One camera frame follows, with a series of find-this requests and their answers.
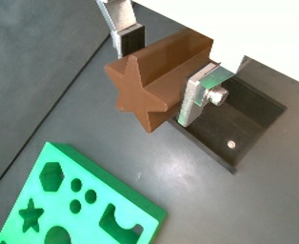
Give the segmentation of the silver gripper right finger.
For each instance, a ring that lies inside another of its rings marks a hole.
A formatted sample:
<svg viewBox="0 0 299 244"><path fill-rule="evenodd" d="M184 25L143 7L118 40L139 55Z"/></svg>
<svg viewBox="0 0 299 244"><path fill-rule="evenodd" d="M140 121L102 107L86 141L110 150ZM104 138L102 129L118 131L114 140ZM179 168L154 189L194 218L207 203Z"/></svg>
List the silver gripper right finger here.
<svg viewBox="0 0 299 244"><path fill-rule="evenodd" d="M235 76L220 63L208 61L190 76L176 122L188 127L203 114L208 103L220 106L230 95L223 83Z"/></svg>

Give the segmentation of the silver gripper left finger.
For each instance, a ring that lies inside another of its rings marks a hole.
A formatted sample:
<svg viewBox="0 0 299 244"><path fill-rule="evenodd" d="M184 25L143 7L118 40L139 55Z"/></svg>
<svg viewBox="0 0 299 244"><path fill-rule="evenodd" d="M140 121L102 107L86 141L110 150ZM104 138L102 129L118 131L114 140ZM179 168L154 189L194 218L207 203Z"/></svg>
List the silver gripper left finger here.
<svg viewBox="0 0 299 244"><path fill-rule="evenodd" d="M107 21L119 58L146 46L146 27L138 22L131 0L96 0Z"/></svg>

